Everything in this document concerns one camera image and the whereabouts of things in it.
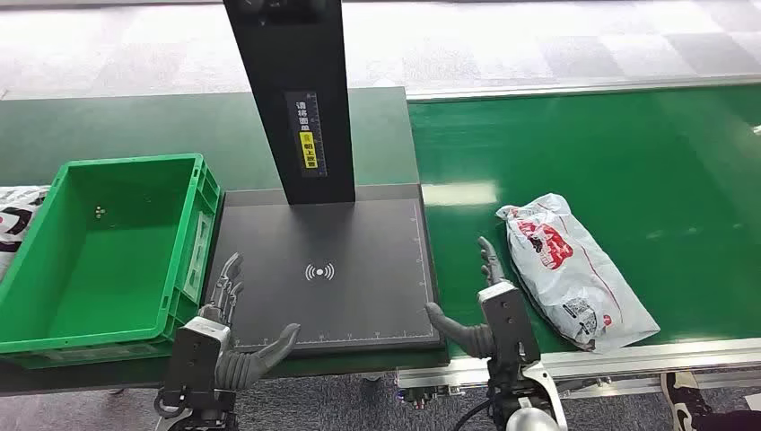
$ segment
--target black and white bag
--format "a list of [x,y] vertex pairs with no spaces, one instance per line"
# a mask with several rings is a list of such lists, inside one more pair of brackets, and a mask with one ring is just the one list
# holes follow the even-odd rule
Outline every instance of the black and white bag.
[[0,187],[0,280],[47,194],[48,186]]

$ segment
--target wireless symbol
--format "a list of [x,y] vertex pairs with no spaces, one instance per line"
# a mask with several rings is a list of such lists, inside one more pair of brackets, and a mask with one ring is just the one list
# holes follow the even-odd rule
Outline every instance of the wireless symbol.
[[332,280],[336,274],[336,269],[333,268],[332,263],[328,263],[324,268],[314,268],[314,265],[309,264],[304,270],[304,276],[311,281],[315,277],[324,277],[328,280]]

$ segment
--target yellow label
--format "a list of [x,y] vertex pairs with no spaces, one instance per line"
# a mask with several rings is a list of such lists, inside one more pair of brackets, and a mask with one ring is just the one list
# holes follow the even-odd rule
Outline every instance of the yellow label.
[[311,132],[299,132],[304,152],[304,165],[307,169],[317,169],[317,155],[314,152],[314,135]]

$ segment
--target label sticker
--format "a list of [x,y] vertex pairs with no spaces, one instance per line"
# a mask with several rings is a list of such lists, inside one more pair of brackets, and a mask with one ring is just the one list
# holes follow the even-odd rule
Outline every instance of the label sticker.
[[287,92],[288,115],[302,176],[327,177],[316,92]]

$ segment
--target black scanning platform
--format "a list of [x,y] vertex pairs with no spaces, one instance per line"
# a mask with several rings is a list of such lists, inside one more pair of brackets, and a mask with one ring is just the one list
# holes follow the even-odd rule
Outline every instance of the black scanning platform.
[[356,196],[289,206],[282,190],[225,195],[208,283],[242,255],[237,350],[259,350],[288,323],[302,325],[295,356],[442,346],[424,311],[437,298],[419,185]]

